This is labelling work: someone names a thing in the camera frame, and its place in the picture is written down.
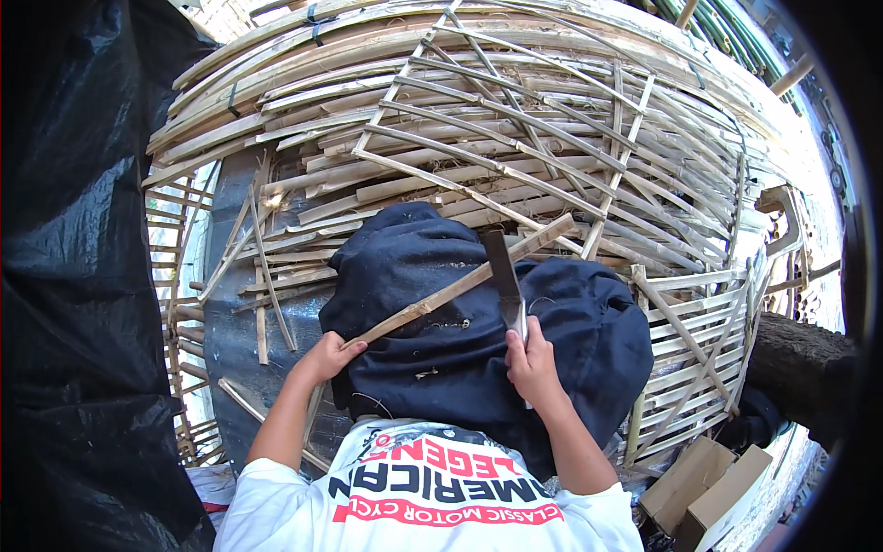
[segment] bamboo pole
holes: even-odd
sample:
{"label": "bamboo pole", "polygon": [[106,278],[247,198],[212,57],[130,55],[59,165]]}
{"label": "bamboo pole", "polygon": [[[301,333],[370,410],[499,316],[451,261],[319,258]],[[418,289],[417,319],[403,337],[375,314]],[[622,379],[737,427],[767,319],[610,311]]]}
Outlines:
{"label": "bamboo pole", "polygon": [[809,72],[812,71],[812,67],[813,62],[810,55],[803,54],[802,56],[800,56],[800,59],[797,60],[797,63],[795,63],[793,67],[788,69],[788,72],[786,72],[772,85],[770,85],[770,92],[775,94],[776,97],[781,98],[795,84],[800,82],[800,79],[808,75]]}
{"label": "bamboo pole", "polygon": [[690,18],[693,17],[693,11],[696,10],[697,3],[698,0],[687,0],[687,4],[681,10],[680,15],[677,16],[677,21],[675,21],[677,28],[684,30],[687,27]]}

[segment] man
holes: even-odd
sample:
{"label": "man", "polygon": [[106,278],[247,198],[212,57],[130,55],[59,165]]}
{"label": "man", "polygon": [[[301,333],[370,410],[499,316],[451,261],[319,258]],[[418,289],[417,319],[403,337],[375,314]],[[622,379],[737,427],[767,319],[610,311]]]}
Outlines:
{"label": "man", "polygon": [[528,343],[506,333],[509,380],[549,433],[562,491],[483,434],[424,420],[360,420],[328,475],[298,475],[306,405],[366,348],[334,332],[291,369],[254,439],[215,540],[227,550],[641,550],[631,493],[558,381],[535,316]]}

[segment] dark blue cloth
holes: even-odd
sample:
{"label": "dark blue cloth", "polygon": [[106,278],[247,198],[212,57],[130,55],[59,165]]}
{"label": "dark blue cloth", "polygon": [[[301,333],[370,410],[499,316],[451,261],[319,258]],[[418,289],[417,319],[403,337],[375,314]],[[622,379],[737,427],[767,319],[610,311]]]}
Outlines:
{"label": "dark blue cloth", "polygon": [[[426,203],[386,208],[331,258],[335,296],[322,331],[359,336],[485,262],[478,234]],[[597,262],[549,259],[516,264],[529,314],[555,346],[562,386],[603,448],[653,367],[650,329],[628,287]],[[373,342],[332,382],[338,408],[484,431],[519,450],[540,480],[555,473],[548,434],[506,377],[505,327],[493,278]],[[421,378],[417,374],[430,373]]]}

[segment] bamboo frame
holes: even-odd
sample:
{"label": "bamboo frame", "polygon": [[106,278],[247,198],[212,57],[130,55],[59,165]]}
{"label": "bamboo frame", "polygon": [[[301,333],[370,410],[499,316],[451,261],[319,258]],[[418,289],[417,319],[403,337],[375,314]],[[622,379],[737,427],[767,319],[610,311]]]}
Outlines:
{"label": "bamboo frame", "polygon": [[[320,48],[305,25],[306,6],[296,7],[177,79],[182,94],[171,119],[151,137],[157,161],[143,185],[166,186],[150,191],[156,199],[180,190],[176,178],[254,144],[281,150],[306,168],[256,185],[200,290],[200,304],[234,263],[255,262],[255,284],[240,291],[272,289],[276,302],[270,295],[248,297],[232,311],[255,308],[258,321],[268,308],[280,314],[286,299],[331,285],[335,273],[321,263],[366,219],[397,202],[428,201],[471,228],[514,221],[526,234],[573,210],[582,217],[580,232],[556,236],[532,254],[574,253],[604,262],[624,279],[636,263],[647,276],[662,276],[646,279],[657,291],[653,302],[674,303],[668,313],[690,318],[677,328],[661,309],[647,311],[660,340],[653,344],[654,370],[706,356],[715,374],[734,373],[738,355],[730,348],[751,340],[756,320],[754,299],[746,314],[743,308],[730,316],[726,308],[741,292],[730,286],[745,279],[743,270],[727,270],[736,261],[728,253],[739,239],[743,205],[756,199],[745,174],[751,169],[752,176],[762,171],[790,181],[799,180],[790,173],[800,174],[762,86],[718,63],[719,52],[705,59],[667,24],[620,5],[331,0],[313,8],[315,18],[342,15],[322,23]],[[277,208],[265,209],[263,201],[301,189],[317,206],[298,215],[299,225],[280,227],[271,215]],[[187,205],[193,197],[183,191]],[[330,193],[344,197],[323,201]],[[151,226],[186,226],[186,217],[147,213]],[[253,223],[241,232],[247,216]],[[151,246],[160,253],[152,266],[173,268],[170,259],[177,262],[184,249]],[[160,284],[173,285],[158,277]],[[678,294],[678,303],[664,293],[703,286],[716,294],[693,300]],[[178,303],[165,304],[164,319],[193,315],[179,313]],[[173,329],[167,331],[174,341]],[[258,333],[260,351],[264,332]],[[172,346],[202,354],[181,337]],[[717,358],[715,343],[723,350]],[[663,381],[682,384],[681,372],[691,370]],[[713,393],[741,389],[721,378],[712,382],[720,384]],[[646,405],[661,393],[653,382]],[[684,420],[698,427],[724,413],[704,403],[697,408],[650,442],[639,431],[644,421],[661,418],[637,409],[642,422],[623,450],[645,444],[642,455],[661,450],[694,435]]]}

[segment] tree trunk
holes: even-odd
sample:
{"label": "tree trunk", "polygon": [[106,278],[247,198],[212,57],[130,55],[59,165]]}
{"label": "tree trunk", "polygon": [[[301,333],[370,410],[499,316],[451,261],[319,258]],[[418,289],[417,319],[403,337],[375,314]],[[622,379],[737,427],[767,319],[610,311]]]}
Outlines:
{"label": "tree trunk", "polygon": [[763,391],[789,420],[812,431],[819,424],[819,414],[839,402],[832,394],[839,394],[846,384],[832,382],[832,376],[841,380],[847,377],[844,374],[829,370],[826,376],[828,361],[855,353],[843,334],[761,313],[746,381]]}

